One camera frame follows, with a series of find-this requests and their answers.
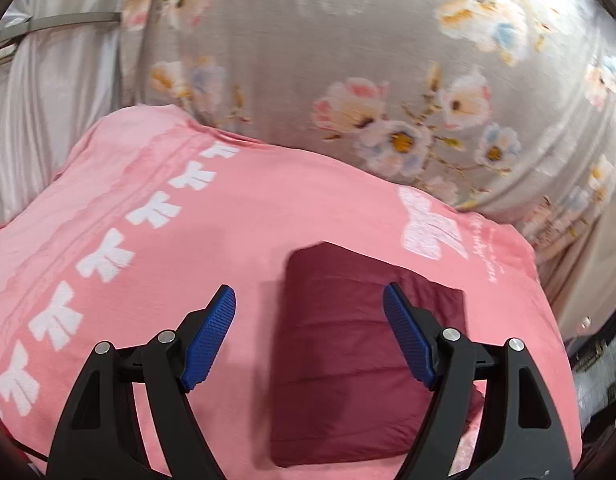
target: black cable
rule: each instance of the black cable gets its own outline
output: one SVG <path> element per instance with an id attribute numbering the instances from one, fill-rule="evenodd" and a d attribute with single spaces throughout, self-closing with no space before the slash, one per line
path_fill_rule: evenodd
<path id="1" fill-rule="evenodd" d="M 38 458 L 39 460 L 42 460 L 43 462 L 48 462 L 48 457 L 44 454 L 41 454 L 38 451 L 35 451 L 34 449 L 32 449 L 31 447 L 26 446 L 26 444 L 22 444 L 19 440 L 16 440 L 14 438 L 10 438 L 12 440 L 12 443 L 15 445 L 15 447 L 17 447 L 18 449 L 21 449 L 24 453 L 28 453 L 30 456 L 34 456 L 35 458 Z"/>

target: blue flower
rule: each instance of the blue flower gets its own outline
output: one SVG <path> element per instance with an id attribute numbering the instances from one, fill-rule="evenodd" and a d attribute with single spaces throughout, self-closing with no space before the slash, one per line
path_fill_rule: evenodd
<path id="1" fill-rule="evenodd" d="M 512 50 L 516 46 L 517 30 L 512 23 L 499 23 L 494 30 L 494 40 L 504 50 Z"/>
<path id="2" fill-rule="evenodd" d="M 360 135 L 355 147 L 370 171 L 386 178 L 413 178 L 423 170 L 432 136 L 425 126 L 377 121 Z"/>
<path id="3" fill-rule="evenodd" d="M 512 128 L 502 128 L 490 124 L 483 131 L 475 161 L 494 170 L 510 170 L 513 162 L 521 153 L 521 142 Z"/>
<path id="4" fill-rule="evenodd" d="M 601 59 L 601 73 L 606 76 L 611 75 L 609 84 L 610 91 L 616 92 L 616 56 L 603 56 Z"/>
<path id="5" fill-rule="evenodd" d="M 217 66 L 212 56 L 200 59 L 190 71 L 195 108 L 200 112 L 215 113 L 223 100 L 226 69 Z"/>
<path id="6" fill-rule="evenodd" d="M 582 211 L 590 203 L 590 193 L 579 186 L 572 188 L 564 200 L 563 207 L 570 211 Z"/>

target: maroon cloth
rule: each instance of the maroon cloth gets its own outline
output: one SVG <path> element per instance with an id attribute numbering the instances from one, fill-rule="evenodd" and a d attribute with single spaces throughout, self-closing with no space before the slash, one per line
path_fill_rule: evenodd
<path id="1" fill-rule="evenodd" d="M 412 446 L 432 394 L 410 374 L 383 313 L 390 282 L 465 332 L 461 290 L 329 243 L 290 256 L 271 372 L 277 465 L 373 460 Z M 468 422 L 482 404 L 474 390 Z"/>

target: white satin fabric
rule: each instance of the white satin fabric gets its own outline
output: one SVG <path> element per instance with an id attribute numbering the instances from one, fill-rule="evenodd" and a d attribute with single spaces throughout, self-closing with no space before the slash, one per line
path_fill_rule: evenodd
<path id="1" fill-rule="evenodd" d="M 119 11 L 123 0 L 15 0 L 5 28 L 74 12 Z M 118 25 L 40 30 L 18 47 L 2 82 L 0 222 L 21 212 L 50 183 L 72 145 L 118 107 Z"/>

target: textured rubber pad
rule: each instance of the textured rubber pad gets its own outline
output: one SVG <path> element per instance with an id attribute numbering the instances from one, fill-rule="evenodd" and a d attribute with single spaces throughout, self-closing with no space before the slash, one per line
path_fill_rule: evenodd
<path id="1" fill-rule="evenodd" d="M 214 358 L 234 318 L 235 307 L 234 290 L 227 286 L 187 349 L 181 382 L 188 391 L 208 377 Z"/>
<path id="2" fill-rule="evenodd" d="M 410 372 L 415 379 L 431 388 L 437 378 L 432 364 L 432 351 L 410 314 L 408 305 L 404 304 L 392 285 L 387 285 L 383 290 L 383 310 Z"/>

